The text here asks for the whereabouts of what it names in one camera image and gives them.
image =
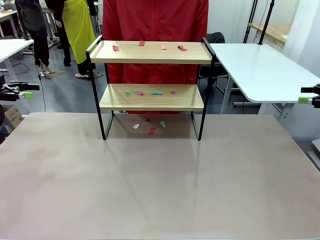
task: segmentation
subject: yellow apron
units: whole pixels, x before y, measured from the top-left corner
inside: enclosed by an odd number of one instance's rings
[[[81,64],[87,59],[87,48],[96,39],[87,1],[65,1],[62,19],[75,61],[77,64]]]

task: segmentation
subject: person in red jacket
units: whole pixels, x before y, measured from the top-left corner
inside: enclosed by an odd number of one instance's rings
[[[209,0],[104,0],[102,35],[112,41],[200,42]],[[108,64],[111,84],[195,84],[196,65]]]

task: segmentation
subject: cardboard box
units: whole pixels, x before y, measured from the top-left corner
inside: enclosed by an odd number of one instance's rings
[[[15,105],[2,105],[4,122],[0,126],[0,133],[10,134],[22,122],[23,117]]]

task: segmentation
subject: office chair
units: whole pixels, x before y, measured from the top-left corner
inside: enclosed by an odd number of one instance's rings
[[[206,39],[210,44],[224,44],[226,43],[225,37],[221,32],[215,32],[215,33],[210,33],[207,35]],[[213,83],[211,86],[216,83],[216,88],[221,92],[223,95],[225,95],[225,91],[223,91],[219,86],[218,86],[218,79],[228,79],[228,73],[225,70],[225,68],[222,66],[222,64],[218,61],[214,64],[214,76],[213,76]],[[210,65],[202,65],[201,70],[200,70],[200,75],[199,75],[199,80],[201,79],[208,79],[210,75]]]

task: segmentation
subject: two-tier shelf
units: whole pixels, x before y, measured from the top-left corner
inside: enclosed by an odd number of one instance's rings
[[[88,63],[104,64],[107,87],[99,102],[93,69],[90,67],[90,80],[92,83],[96,110],[98,113],[102,138],[107,139],[112,125],[114,111],[182,111],[191,112],[191,118],[197,139],[200,141],[205,123],[207,105],[211,91],[212,71],[216,62],[216,54],[205,38],[201,42],[155,42],[148,41],[140,47],[139,41],[103,41],[99,36],[86,50]],[[113,45],[120,51],[114,51]],[[198,65],[196,82],[194,85],[181,84],[111,84],[107,64],[196,64]],[[211,77],[203,102],[199,89],[198,79],[201,65],[210,65]],[[135,90],[144,93],[144,96],[126,92]],[[150,92],[162,92],[163,95],[153,95]],[[107,129],[105,131],[102,111],[111,111]],[[200,129],[198,131],[194,112],[202,112]]]

